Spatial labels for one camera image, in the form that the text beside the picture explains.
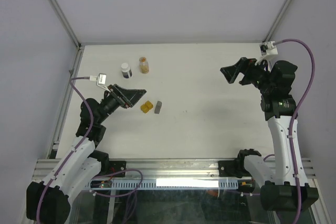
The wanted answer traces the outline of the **clear bottle with orange pills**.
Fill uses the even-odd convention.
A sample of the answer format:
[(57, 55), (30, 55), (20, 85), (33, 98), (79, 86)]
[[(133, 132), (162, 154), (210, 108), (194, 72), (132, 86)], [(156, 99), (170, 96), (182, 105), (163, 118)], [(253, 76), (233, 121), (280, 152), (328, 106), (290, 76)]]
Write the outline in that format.
[(140, 69), (140, 72), (143, 74), (149, 73), (149, 63), (146, 57), (139, 58), (139, 69)]

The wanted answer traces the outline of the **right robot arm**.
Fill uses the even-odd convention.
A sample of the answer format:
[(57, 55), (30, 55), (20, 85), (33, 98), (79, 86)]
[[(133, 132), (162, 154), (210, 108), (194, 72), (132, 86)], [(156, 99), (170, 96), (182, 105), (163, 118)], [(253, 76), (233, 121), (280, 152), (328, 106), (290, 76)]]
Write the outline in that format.
[(271, 132), (275, 170), (271, 170), (255, 149), (238, 152), (235, 159), (219, 162), (219, 171), (242, 178), (251, 175), (260, 187), (262, 207), (267, 211), (305, 211), (319, 198), (316, 188), (308, 184), (303, 169), (297, 137), (296, 102), (290, 95), (297, 66), (284, 60), (266, 70), (265, 60), (242, 57), (221, 73), (229, 84), (243, 74), (241, 85), (252, 84), (261, 94), (261, 109)]

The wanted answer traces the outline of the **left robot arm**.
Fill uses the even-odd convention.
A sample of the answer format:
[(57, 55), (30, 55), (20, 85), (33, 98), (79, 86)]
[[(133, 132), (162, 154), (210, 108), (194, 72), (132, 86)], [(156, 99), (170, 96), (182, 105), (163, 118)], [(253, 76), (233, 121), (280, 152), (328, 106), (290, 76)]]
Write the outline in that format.
[(109, 155), (96, 148), (106, 131), (103, 122), (118, 108), (133, 107), (144, 89), (125, 89), (117, 84), (105, 88), (101, 101), (82, 100), (80, 124), (75, 138), (58, 164), (40, 182), (26, 190), (26, 217), (37, 223), (65, 223), (72, 204), (97, 175), (110, 170)]

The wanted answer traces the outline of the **grey pill box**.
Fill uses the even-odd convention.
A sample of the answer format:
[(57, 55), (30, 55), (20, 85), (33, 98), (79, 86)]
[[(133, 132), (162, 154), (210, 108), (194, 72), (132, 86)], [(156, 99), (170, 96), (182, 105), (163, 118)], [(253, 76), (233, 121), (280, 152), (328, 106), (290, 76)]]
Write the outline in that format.
[(155, 114), (159, 114), (161, 108), (162, 108), (162, 102), (161, 102), (161, 101), (158, 101), (158, 102), (156, 103), (156, 106), (155, 106), (155, 109), (154, 109), (154, 113), (155, 113)]

